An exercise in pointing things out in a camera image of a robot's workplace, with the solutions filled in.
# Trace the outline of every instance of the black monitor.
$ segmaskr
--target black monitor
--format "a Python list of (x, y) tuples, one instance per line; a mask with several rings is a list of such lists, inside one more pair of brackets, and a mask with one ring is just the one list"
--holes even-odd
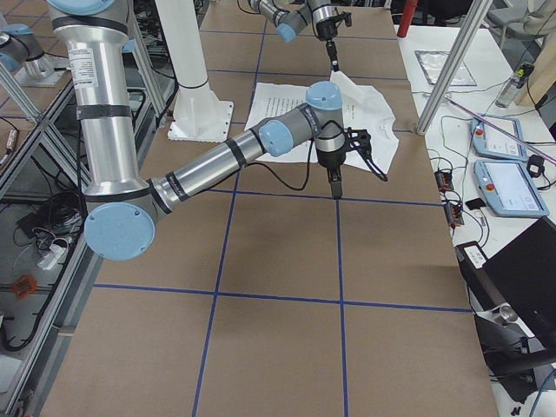
[(556, 225), (538, 219), (484, 270), (547, 349), (556, 349)]

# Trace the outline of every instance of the bottle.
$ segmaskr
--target bottle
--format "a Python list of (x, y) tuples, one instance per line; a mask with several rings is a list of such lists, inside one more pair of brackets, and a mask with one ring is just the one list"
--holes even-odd
[(508, 107), (518, 95), (520, 89), (525, 85), (534, 69), (535, 66), (531, 63), (522, 63), (507, 81), (500, 94), (498, 94), (495, 104), (503, 109)]

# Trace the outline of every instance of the warning label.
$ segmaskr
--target warning label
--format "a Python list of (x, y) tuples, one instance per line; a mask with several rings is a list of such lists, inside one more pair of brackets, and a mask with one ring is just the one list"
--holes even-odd
[(91, 48), (70, 50), (68, 54), (74, 88), (85, 89), (88, 87), (98, 87), (93, 50)]

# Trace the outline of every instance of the blue tablet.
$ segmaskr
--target blue tablet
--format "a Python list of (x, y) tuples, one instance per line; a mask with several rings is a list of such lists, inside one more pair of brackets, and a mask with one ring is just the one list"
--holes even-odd
[(486, 204), (496, 215), (538, 218), (550, 214), (523, 163), (481, 159), (475, 162), (474, 171)]
[[(490, 123), (517, 136), (523, 141), (520, 121), (510, 117), (484, 115)], [(526, 149), (523, 145), (510, 139), (498, 130), (485, 125), (478, 119), (471, 122), (471, 133), (473, 135), (473, 147), (477, 155), (495, 159), (511, 159), (514, 161), (527, 161)]]

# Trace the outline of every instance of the robotic arm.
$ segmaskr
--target robotic arm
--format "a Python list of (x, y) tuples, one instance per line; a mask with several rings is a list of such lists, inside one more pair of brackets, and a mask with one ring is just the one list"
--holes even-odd
[(259, 156), (280, 156), (313, 140), (327, 168), (334, 198), (341, 197), (340, 166), (346, 152), (365, 158), (365, 134), (343, 128), (342, 101), (331, 82), (312, 85), (307, 103), (266, 119), (188, 165), (145, 182), (139, 176), (122, 64), (129, 4), (116, 0), (49, 0), (54, 31), (68, 47), (77, 119), (89, 157), (91, 184), (84, 190), (89, 216), (85, 239), (100, 256), (128, 260), (155, 237), (155, 224), (179, 202), (207, 190)]
[(0, 63), (13, 72), (23, 63), (27, 74), (42, 80), (54, 73), (54, 65), (32, 30), (24, 24), (9, 24), (0, 30)]
[(345, 22), (348, 27), (351, 26), (351, 13), (339, 13), (329, 0), (306, 0), (294, 12), (278, 7), (275, 0), (248, 2), (253, 11), (262, 14), (276, 26), (278, 34), (286, 43), (292, 42), (302, 30), (312, 25), (317, 39), (326, 42), (332, 70), (340, 70), (334, 38), (338, 36), (338, 26), (341, 22)]

